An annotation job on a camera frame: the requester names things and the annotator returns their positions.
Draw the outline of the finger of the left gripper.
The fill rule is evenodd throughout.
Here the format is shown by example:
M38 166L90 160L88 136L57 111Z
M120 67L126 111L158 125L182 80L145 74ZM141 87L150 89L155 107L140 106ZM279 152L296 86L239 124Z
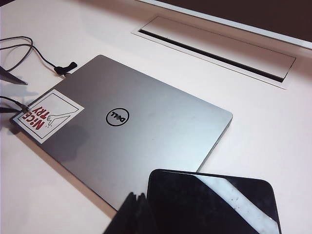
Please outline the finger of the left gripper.
M17 113L20 111L24 111L24 106L20 107L20 110L14 109L14 108L9 108L9 107L0 107L0 112L1 113Z
M12 84L27 85L28 83L10 74L8 71L0 67L0 79Z

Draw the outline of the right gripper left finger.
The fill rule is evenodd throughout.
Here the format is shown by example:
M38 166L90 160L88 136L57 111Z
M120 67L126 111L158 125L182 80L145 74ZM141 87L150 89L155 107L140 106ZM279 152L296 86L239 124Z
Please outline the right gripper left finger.
M144 193L137 197L133 192L130 192L104 233L143 234L144 230L139 220L140 198L144 199Z

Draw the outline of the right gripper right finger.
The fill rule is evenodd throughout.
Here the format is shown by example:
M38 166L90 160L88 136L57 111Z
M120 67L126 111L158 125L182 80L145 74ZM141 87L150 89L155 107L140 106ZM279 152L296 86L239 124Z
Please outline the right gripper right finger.
M144 193L138 196L138 233L158 233L158 227Z

